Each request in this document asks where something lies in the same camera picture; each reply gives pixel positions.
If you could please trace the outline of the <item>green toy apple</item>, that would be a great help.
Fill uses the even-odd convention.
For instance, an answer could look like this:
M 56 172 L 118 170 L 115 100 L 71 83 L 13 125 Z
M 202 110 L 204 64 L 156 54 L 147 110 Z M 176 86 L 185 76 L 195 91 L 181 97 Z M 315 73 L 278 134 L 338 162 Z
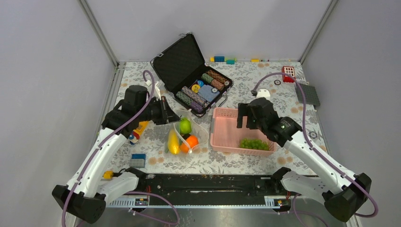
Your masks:
M 190 134 L 192 132 L 191 121 L 187 118 L 182 118 L 179 122 L 179 132 L 180 134 Z

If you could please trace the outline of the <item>dark purple toy plum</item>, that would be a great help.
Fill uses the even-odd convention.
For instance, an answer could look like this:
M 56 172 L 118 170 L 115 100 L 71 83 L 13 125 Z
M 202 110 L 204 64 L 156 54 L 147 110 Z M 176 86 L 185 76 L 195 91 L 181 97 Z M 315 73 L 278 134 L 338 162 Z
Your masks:
M 181 136 L 183 138 L 181 143 L 184 143 L 191 136 L 191 134 L 182 134 Z

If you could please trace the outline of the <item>clear zip top bag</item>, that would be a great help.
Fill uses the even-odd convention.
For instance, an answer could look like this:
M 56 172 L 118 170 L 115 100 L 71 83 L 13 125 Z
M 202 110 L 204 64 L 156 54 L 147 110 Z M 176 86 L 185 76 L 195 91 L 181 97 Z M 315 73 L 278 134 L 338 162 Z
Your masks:
M 191 111 L 179 109 L 175 113 L 180 117 L 180 120 L 170 124 L 166 137 L 165 153 L 184 156 L 207 148 L 209 133 L 193 120 Z

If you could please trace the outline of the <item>yellow toy mango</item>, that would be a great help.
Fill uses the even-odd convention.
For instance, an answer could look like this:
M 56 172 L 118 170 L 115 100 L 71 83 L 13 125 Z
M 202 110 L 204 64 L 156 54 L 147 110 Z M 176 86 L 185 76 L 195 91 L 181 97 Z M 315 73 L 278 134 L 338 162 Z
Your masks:
M 169 131 L 167 148 L 169 152 L 173 155 L 178 155 L 180 153 L 179 139 L 175 132 L 175 129 L 171 129 Z

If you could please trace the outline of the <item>green toy grape bunch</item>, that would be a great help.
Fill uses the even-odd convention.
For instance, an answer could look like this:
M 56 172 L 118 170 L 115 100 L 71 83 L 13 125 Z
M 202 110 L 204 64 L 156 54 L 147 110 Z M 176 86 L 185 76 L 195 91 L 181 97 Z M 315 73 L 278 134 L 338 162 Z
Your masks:
M 255 150 L 269 150 L 270 146 L 267 142 L 260 139 L 248 139 L 244 138 L 239 143 L 240 148 L 255 149 Z

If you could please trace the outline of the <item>orange toy tangerine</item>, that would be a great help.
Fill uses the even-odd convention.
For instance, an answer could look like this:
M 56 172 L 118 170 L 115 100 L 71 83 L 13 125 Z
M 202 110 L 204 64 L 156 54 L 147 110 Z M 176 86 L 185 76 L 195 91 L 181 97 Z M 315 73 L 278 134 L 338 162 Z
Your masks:
M 191 148 L 198 145 L 198 138 L 194 135 L 191 135 L 184 143 L 181 143 L 180 150 L 187 154 Z

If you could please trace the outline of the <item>pink plastic basket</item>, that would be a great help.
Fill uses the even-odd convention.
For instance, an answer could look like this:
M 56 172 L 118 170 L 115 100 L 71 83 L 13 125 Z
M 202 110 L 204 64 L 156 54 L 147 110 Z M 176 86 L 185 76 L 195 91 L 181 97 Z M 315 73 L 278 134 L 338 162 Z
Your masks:
M 269 156 L 277 150 L 277 144 L 267 139 L 258 129 L 246 128 L 246 117 L 243 127 L 237 128 L 237 109 L 217 107 L 213 111 L 210 145 L 215 151 L 254 156 Z M 260 139 L 270 146 L 269 150 L 240 148 L 242 139 Z

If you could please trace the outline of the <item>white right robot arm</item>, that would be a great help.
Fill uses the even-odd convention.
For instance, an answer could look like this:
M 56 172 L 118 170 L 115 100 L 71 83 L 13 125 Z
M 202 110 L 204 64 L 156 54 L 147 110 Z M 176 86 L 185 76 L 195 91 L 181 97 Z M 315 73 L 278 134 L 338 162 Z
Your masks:
M 246 117 L 248 129 L 260 130 L 269 140 L 296 155 L 320 178 L 314 180 L 283 167 L 274 173 L 276 179 L 271 182 L 274 193 L 283 195 L 291 191 L 314 199 L 341 222 L 349 221 L 369 198 L 372 180 L 367 174 L 356 174 L 334 160 L 296 121 L 279 117 L 266 98 L 239 103 L 237 113 L 238 128 L 242 128 Z

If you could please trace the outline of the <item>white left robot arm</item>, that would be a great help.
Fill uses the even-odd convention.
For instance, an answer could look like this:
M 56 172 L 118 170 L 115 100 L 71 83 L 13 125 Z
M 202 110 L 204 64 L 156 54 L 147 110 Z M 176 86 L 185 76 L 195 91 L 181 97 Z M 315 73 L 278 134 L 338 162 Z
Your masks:
M 112 201 L 130 191 L 142 194 L 146 190 L 146 180 L 131 172 L 124 172 L 104 184 L 100 182 L 112 158 L 140 122 L 164 125 L 180 120 L 166 98 L 154 97 L 153 93 L 144 86 L 129 86 L 124 98 L 105 116 L 96 142 L 81 167 L 66 185 L 54 187 L 52 196 L 62 208 L 63 226 L 67 213 L 93 224 Z

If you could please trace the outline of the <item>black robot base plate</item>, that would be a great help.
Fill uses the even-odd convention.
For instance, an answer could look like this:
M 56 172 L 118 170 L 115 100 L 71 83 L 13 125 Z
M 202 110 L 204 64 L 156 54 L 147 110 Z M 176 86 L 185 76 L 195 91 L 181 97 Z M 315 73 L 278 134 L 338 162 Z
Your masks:
M 295 195 L 269 175 L 142 175 L 134 192 L 148 192 L 150 205 L 257 206 L 266 196 L 285 200 Z

